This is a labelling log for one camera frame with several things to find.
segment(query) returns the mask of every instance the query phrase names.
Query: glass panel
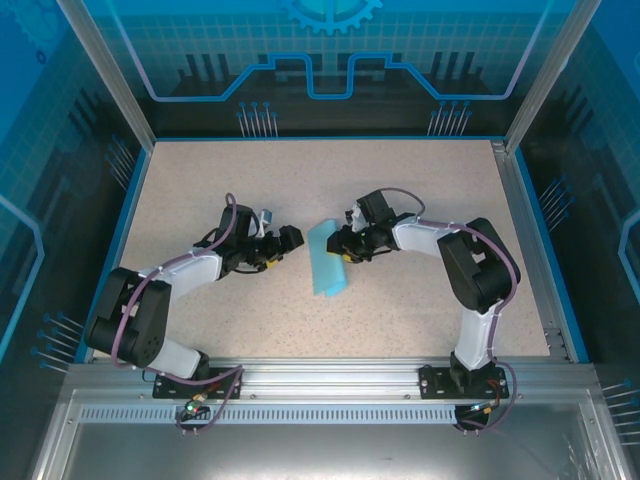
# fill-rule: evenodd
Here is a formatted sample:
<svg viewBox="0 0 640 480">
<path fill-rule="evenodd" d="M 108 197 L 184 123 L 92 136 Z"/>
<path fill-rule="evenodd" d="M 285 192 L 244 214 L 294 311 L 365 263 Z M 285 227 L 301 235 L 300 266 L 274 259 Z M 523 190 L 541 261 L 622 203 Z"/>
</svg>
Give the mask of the glass panel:
<svg viewBox="0 0 640 480">
<path fill-rule="evenodd" d="M 587 351 L 605 386 L 624 378 L 640 382 L 639 20 L 637 3 L 602 2 L 522 144 Z M 618 403 L 631 398 L 623 395 Z M 637 410 L 632 403 L 625 408 Z"/>
<path fill-rule="evenodd" d="M 161 137 L 502 135 L 573 4 L 87 2 Z"/>
<path fill-rule="evenodd" d="M 0 478 L 27 478 L 140 145 L 55 2 L 0 2 L 0 64 Z"/>
<path fill-rule="evenodd" d="M 81 425 L 64 478 L 598 478 L 576 406 L 519 406 L 480 436 L 450 425 L 217 425 L 182 438 L 171 425 Z"/>
</svg>

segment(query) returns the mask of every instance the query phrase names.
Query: black mounting bracket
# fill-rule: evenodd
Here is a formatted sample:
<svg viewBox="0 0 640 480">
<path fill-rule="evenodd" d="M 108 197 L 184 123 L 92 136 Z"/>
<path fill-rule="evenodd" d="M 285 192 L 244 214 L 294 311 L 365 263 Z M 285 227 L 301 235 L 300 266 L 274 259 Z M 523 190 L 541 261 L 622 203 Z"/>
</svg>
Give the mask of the black mounting bracket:
<svg viewBox="0 0 640 480">
<path fill-rule="evenodd" d="M 418 370 L 418 384 L 422 400 L 494 400 L 495 389 L 488 383 L 495 380 L 500 386 L 500 400 L 509 398 L 509 386 L 504 369 L 493 366 L 474 371 L 473 382 L 464 391 L 451 377 L 450 367 L 425 365 Z"/>
<path fill-rule="evenodd" d="M 213 378 L 229 371 L 229 368 L 209 368 L 209 375 L 205 378 Z M 236 378 L 235 374 L 231 374 L 226 378 L 223 378 L 218 382 L 220 385 L 208 393 L 207 399 L 209 400 L 223 400 L 226 396 L 231 382 Z M 239 384 L 233 387 L 233 393 L 229 397 L 231 400 L 237 400 L 240 398 L 240 390 L 242 389 L 242 376 L 238 380 Z M 156 375 L 153 383 L 153 398 L 171 399 L 171 400 L 188 400 L 193 398 L 194 395 L 202 393 L 210 385 L 191 386 L 184 385 L 182 383 L 174 382 L 163 375 Z"/>
</svg>

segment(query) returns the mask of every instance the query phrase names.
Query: enclosure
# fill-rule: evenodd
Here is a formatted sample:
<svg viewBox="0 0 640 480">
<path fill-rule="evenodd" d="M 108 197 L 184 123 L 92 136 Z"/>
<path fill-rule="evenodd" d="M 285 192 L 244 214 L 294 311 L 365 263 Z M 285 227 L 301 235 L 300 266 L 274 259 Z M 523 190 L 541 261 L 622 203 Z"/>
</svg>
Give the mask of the enclosure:
<svg viewBox="0 0 640 480">
<path fill-rule="evenodd" d="M 639 20 L 622 0 L 0 0 L 2 478 L 635 478 Z M 423 398 L 461 335 L 440 259 L 347 264 L 314 294 L 308 232 L 381 187 L 487 218 L 520 269 L 499 429 L 453 428 L 477 399 Z M 172 301 L 167 337 L 244 367 L 183 438 L 184 400 L 82 333 L 113 269 L 189 251 L 227 192 L 305 244 Z"/>
</svg>

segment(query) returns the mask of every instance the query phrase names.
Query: blue acrylic wall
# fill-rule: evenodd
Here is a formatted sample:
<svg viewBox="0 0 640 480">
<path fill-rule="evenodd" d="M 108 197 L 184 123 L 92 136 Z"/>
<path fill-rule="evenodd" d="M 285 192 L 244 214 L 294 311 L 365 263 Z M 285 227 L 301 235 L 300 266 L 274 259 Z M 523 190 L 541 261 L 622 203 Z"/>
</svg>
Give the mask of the blue acrylic wall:
<svg viewBox="0 0 640 480">
<path fill-rule="evenodd" d="M 605 384 L 640 383 L 639 21 L 637 2 L 602 2 L 522 144 Z"/>
<path fill-rule="evenodd" d="M 18 479 L 77 347 L 57 313 L 86 320 L 142 152 L 55 2 L 0 1 L 0 64 L 0 478 Z"/>
<path fill-rule="evenodd" d="M 160 137 L 501 135 L 573 4 L 87 2 Z"/>
</svg>

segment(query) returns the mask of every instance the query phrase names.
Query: perforated metal strip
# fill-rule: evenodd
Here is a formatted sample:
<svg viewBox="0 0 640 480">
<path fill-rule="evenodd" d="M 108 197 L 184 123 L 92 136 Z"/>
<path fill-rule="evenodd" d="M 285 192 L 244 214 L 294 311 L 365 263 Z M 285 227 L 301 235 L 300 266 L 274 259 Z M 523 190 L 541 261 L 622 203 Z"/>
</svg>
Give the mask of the perforated metal strip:
<svg viewBox="0 0 640 480">
<path fill-rule="evenodd" d="M 81 423 L 172 424 L 177 405 L 113 406 L 92 405 L 83 407 Z M 205 423 L 215 414 L 201 420 L 187 422 Z M 453 424 L 452 405 L 230 405 L 219 419 L 221 424 L 256 425 L 362 425 L 362 424 Z"/>
</svg>

